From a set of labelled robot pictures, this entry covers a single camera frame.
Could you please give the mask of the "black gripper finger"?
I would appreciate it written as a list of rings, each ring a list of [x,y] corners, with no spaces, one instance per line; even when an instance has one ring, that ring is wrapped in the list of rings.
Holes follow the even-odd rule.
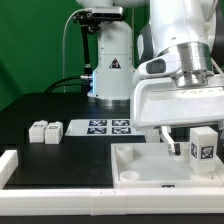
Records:
[[[180,144],[175,143],[170,136],[171,128],[169,126],[161,126],[159,129],[160,139],[167,145],[170,156],[179,156],[181,154]]]

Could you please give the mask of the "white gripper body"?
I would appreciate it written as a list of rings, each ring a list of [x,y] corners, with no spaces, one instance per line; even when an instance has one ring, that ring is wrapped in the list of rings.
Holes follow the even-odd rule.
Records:
[[[222,122],[224,79],[215,75],[195,88],[177,88],[170,77],[143,80],[132,94],[130,119],[136,130]]]

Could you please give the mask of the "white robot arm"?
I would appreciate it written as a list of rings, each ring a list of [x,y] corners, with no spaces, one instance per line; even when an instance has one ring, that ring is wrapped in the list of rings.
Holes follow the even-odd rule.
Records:
[[[132,127],[146,140],[163,139],[179,151],[173,127],[224,122],[224,76],[211,57],[218,0],[76,0],[81,24],[98,34],[98,66],[88,98],[113,105],[128,101]],[[131,29],[124,7],[147,4],[150,18],[138,36],[140,64],[132,68]]]

